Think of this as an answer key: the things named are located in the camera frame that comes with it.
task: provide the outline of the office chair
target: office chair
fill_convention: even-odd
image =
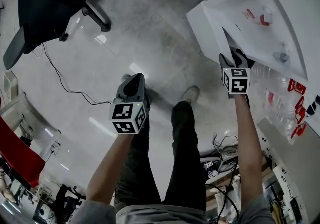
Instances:
[[[101,27],[102,32],[111,30],[111,21],[103,22],[86,0],[18,0],[18,9],[20,30],[4,54],[6,69],[11,69],[23,53],[31,53],[44,42],[56,38],[66,41],[70,18],[81,9],[83,15],[89,15]]]

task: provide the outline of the leg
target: leg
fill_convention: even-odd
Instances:
[[[108,32],[111,30],[111,22],[104,23],[87,3],[84,4],[82,13],[83,15],[89,15],[101,27],[101,31]]]
[[[129,205],[160,204],[161,198],[151,171],[149,153],[150,121],[135,135],[128,158],[115,189],[114,207],[117,211]]]
[[[172,111],[174,166],[164,204],[205,211],[206,186],[191,105],[182,101]]]

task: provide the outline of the concrete floor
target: concrete floor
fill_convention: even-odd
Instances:
[[[4,1],[1,60],[19,29],[18,0]],[[237,131],[234,102],[223,88],[220,66],[203,56],[186,18],[201,1],[89,0],[102,17],[103,12],[108,14],[112,30],[101,33],[79,12],[69,23],[68,41],[47,46],[69,88],[86,92],[95,101],[113,100],[124,74],[145,74],[148,87],[161,96],[150,112],[149,157],[162,197],[174,163],[170,108],[189,86],[197,85],[202,93],[194,106],[200,150],[213,147],[214,133],[222,140]],[[40,56],[42,50],[34,52]],[[82,96],[66,93],[44,53],[40,58],[23,55],[13,71],[28,100],[62,132],[59,153],[50,158],[44,173],[56,182],[86,188],[115,140],[109,105],[91,106]]]

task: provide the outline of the white shelf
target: white shelf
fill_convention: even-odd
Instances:
[[[279,0],[299,41],[307,70],[306,87],[320,95],[320,0]]]
[[[247,19],[244,12],[250,9],[257,14],[263,14],[267,6],[273,13],[273,24],[262,26]],[[299,43],[294,41],[292,31],[275,0],[229,0],[217,8],[207,8],[206,14],[228,32],[233,40],[251,59],[267,65],[283,73],[295,75],[299,81],[306,81],[307,74]],[[285,71],[281,63],[276,61],[273,53],[283,51],[283,44],[289,49],[291,67]]]

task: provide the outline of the wire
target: wire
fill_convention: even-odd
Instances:
[[[231,204],[232,204],[232,205],[234,206],[234,208],[235,208],[235,211],[236,211],[236,219],[238,220],[238,219],[239,219],[239,210],[238,210],[238,208],[236,207],[236,204],[231,200],[231,198],[230,198],[222,189],[220,189],[220,187],[217,187],[216,185],[210,184],[210,183],[206,183],[206,185],[207,185],[207,186],[212,186],[212,187],[218,189],[222,194],[224,194],[224,196],[225,196],[226,198],[229,199],[229,201],[231,202]]]
[[[218,152],[219,152],[219,154],[220,154],[220,159],[223,161],[222,153],[221,153],[221,151],[219,150],[219,147],[216,147],[216,145],[215,145],[216,137],[217,137],[217,136],[215,136],[214,139],[212,140],[212,145],[214,146],[214,148],[215,148],[216,150],[218,150]]]
[[[50,154],[50,156],[48,157],[48,159],[46,160],[46,162],[49,161],[52,153],[54,153],[54,155],[56,156],[56,155],[58,154],[58,152],[59,152],[59,147],[58,147],[58,146],[51,145],[51,154]]]
[[[230,188],[231,188],[231,185],[232,185],[232,181],[234,180],[234,177],[235,177],[235,174],[236,174],[236,170],[237,170],[237,167],[238,167],[238,162],[239,162],[239,159],[236,160],[235,168],[234,168],[234,171],[233,171],[233,173],[232,173],[229,186],[226,188],[226,192],[225,192],[226,194],[230,191]],[[217,220],[216,220],[216,223],[219,223],[221,214],[222,214],[222,212],[224,211],[224,208],[226,207],[226,203],[227,203],[227,198],[224,197],[224,204],[223,204],[223,207],[222,207],[222,209],[221,209],[221,212],[219,213],[219,216],[218,216],[218,218],[217,218]]]
[[[220,142],[219,146],[217,146],[218,148],[220,148],[220,147],[222,146],[222,143],[224,142],[224,140],[225,140],[226,137],[236,137],[236,140],[239,141],[239,140],[238,140],[238,137],[237,137],[236,135],[226,135],[226,136],[224,137],[224,139]]]
[[[51,63],[51,65],[53,66],[53,68],[56,70],[56,73],[58,74],[59,79],[60,79],[60,83],[61,83],[62,87],[64,88],[64,90],[65,90],[66,92],[68,92],[68,93],[74,93],[74,94],[81,94],[81,95],[85,98],[85,100],[86,100],[89,104],[91,104],[91,105],[100,105],[100,104],[105,104],[105,103],[110,103],[110,104],[112,104],[112,102],[110,102],[110,101],[95,102],[88,94],[86,94],[86,93],[84,93],[84,92],[71,91],[71,90],[66,89],[65,85],[64,85],[63,82],[62,82],[62,78],[65,79],[65,77],[62,75],[62,73],[61,73],[61,72],[55,67],[55,65],[53,64],[50,56],[47,54],[47,51],[46,51],[46,49],[45,49],[45,45],[44,45],[44,44],[42,44],[42,45],[43,45],[43,49],[44,49],[45,55],[46,55],[47,58],[49,59],[49,62]]]
[[[55,41],[55,39],[53,41],[51,41],[48,45],[46,45],[45,47],[49,46],[50,44],[52,44],[53,42]],[[40,56],[37,56],[36,53],[34,52],[34,50],[32,51],[32,54],[36,57],[36,58],[41,58],[42,57],[42,54],[44,52],[44,49],[42,46],[38,46],[39,48],[41,48],[41,54]]]
[[[291,194],[291,190],[290,190],[290,188],[289,188],[289,185],[288,185],[288,189],[289,189],[290,197],[291,197],[292,199],[294,199],[295,197]]]
[[[57,182],[54,182],[54,181],[51,181],[51,182],[57,184],[57,185],[60,186],[60,187],[62,186],[62,183],[57,183]]]

